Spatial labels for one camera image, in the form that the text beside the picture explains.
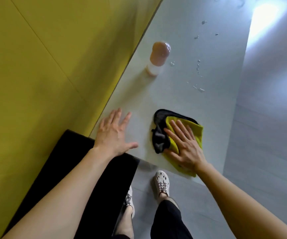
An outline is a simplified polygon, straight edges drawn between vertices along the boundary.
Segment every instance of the yellow cloth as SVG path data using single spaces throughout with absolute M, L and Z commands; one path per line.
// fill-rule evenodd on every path
M 182 119 L 182 118 L 177 118 L 177 117 L 166 117 L 165 119 L 165 122 L 167 124 L 167 128 L 169 130 L 171 130 L 173 133 L 174 130 L 172 128 L 172 126 L 170 125 L 170 121 L 171 120 L 174 120 L 174 121 L 177 121 L 177 120 L 180 120 L 184 125 L 189 125 L 189 127 L 192 129 L 193 131 L 193 134 L 194 134 L 194 137 L 197 141 L 197 143 L 199 144 L 200 148 L 202 148 L 202 131 L 203 131 L 203 126 L 201 125 L 198 125 L 198 124 L 195 124 L 194 122 L 192 121 L 189 121 L 189 120 L 185 120 L 185 119 Z M 173 141 L 173 139 L 171 137 L 169 137 L 170 139 L 170 147 L 169 149 L 172 150 L 173 152 L 175 152 L 176 154 L 179 154 L 179 148 L 177 146 L 177 144 Z M 192 177 L 196 177 L 197 175 L 193 172 L 189 172 L 189 171 L 186 171 L 185 169 L 183 169 L 182 167 L 180 167 L 176 162 L 174 162 L 171 158 L 169 158 L 168 156 L 165 156 L 167 158 L 167 160 L 181 173 L 184 173 L 184 174 L 187 174 L 189 176 L 192 176 Z

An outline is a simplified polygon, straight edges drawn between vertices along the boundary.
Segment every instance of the gray tile floor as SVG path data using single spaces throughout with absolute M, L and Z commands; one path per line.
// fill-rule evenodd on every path
M 137 239 L 150 238 L 156 171 L 142 162 L 133 179 Z M 168 174 L 194 238 L 234 238 L 204 185 Z M 223 174 L 287 224 L 287 14 L 246 52 Z

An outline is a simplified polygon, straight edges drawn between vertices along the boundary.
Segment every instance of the hand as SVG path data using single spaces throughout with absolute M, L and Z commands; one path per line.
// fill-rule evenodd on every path
M 113 110 L 109 117 L 103 118 L 96 135 L 94 148 L 108 152 L 111 158 L 119 156 L 131 148 L 138 147 L 136 142 L 125 143 L 125 129 L 130 120 L 131 112 L 126 115 L 119 125 L 121 114 L 122 110 L 118 108 L 117 111 Z
M 164 152 L 169 155 L 174 161 L 177 161 L 184 169 L 198 173 L 199 169 L 207 164 L 203 151 L 195 140 L 193 132 L 189 126 L 184 126 L 180 120 L 170 121 L 170 125 L 176 134 L 165 128 L 164 131 L 177 144 L 180 154 L 165 149 Z

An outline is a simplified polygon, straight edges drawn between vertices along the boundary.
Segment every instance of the tabletop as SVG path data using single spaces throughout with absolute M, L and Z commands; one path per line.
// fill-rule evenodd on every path
M 111 110 L 131 111 L 126 141 L 137 141 L 139 147 L 128 153 L 202 183 L 154 151 L 153 115 L 158 109 L 171 110 L 204 127 L 205 157 L 223 173 L 254 3 L 163 0 L 90 137 L 96 137 L 99 121 Z M 145 67 L 157 41 L 169 43 L 171 52 L 163 72 L 151 77 Z

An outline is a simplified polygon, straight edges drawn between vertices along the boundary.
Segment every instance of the shoe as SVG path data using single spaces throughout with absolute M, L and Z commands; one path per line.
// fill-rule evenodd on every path
M 131 218 L 134 217 L 134 205 L 133 205 L 133 202 L 132 202 L 132 188 L 131 188 L 131 185 L 129 187 L 129 190 L 128 190 L 128 193 L 125 197 L 125 205 L 126 206 L 131 206 L 132 207 L 132 215 L 131 215 Z
M 170 182 L 167 174 L 159 170 L 156 172 L 154 180 L 157 188 L 157 197 L 159 198 L 160 193 L 165 193 L 169 196 Z

